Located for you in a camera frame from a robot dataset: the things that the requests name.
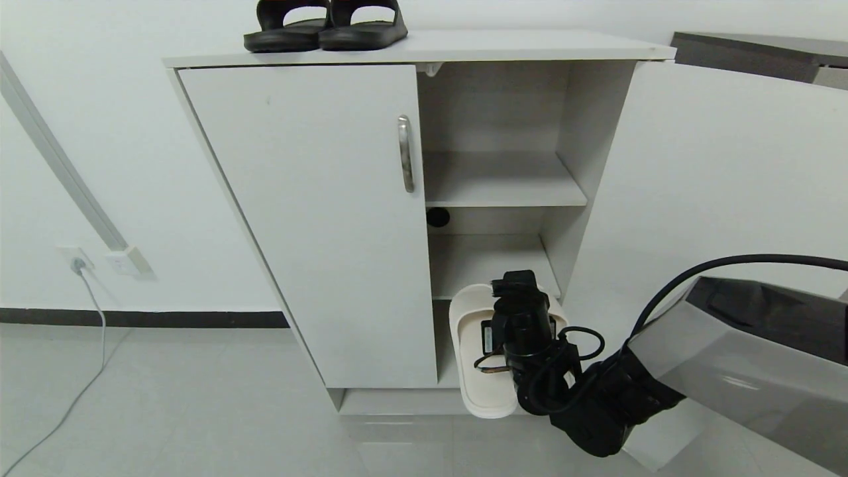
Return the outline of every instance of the white wall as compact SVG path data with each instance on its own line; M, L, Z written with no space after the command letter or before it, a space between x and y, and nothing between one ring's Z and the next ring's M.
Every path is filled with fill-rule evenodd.
M424 28L582 27L667 43L675 30L848 40L848 3L401 0ZM0 306L89 308L53 249L95 261L109 309L274 310L160 59L241 49L253 0L3 0L0 47L88 187L155 281L115 275L107 250L3 103Z

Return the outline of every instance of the wall outlet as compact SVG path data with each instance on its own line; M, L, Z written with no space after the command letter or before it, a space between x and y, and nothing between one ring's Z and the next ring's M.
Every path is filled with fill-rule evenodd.
M64 247L57 245L56 250L59 251L64 260L68 263L68 267L70 267L70 263L74 261L75 258L80 258L86 263L87 269L94 270L94 264L91 260L88 260L86 252L82 251L80 247Z
M143 275L150 273L150 265L144 260L142 252L135 245L131 245L121 252L109 252L106 261L119 275Z

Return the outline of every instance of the white cabinet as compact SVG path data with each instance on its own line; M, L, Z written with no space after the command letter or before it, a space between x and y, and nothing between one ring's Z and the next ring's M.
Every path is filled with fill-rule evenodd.
M422 31L166 64L340 411L445 413L462 411L445 304L468 284L532 269L611 352L698 261L848 258L848 92L657 61L673 55L585 31ZM447 223L427 225L434 207ZM753 278L846 285L771 270Z

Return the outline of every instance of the shelf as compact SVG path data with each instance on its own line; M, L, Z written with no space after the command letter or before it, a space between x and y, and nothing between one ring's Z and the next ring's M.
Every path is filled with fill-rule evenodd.
M430 235L428 239L434 300L450 300L468 285L489 283L513 270L533 270L538 284L560 297L536 235Z
M586 196L553 152L425 153L428 207L562 207Z
M168 68L344 65L441 61L674 59L674 48L584 30L416 30L389 48L361 52L246 53L165 59Z

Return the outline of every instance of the open cabinet door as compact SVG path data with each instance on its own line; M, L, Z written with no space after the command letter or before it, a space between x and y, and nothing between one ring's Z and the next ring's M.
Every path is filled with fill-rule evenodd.
M603 333L611 353L648 300L702 261L750 253L848 259L846 214L848 92L639 64L563 300L566 315ZM712 274L833 297L848 287L848 274L810 267Z

